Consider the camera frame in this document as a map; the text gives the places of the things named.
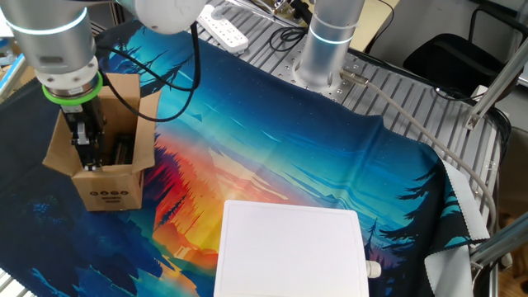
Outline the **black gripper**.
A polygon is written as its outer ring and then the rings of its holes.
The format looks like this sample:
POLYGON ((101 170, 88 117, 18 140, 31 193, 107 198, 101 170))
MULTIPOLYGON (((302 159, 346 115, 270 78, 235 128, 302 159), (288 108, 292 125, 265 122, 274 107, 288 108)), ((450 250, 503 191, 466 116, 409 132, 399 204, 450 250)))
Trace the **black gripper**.
POLYGON ((91 139, 91 144, 80 146, 80 158, 85 171, 94 171, 103 162, 105 148, 101 100, 94 97, 76 106, 61 106, 64 118, 74 139, 91 139))

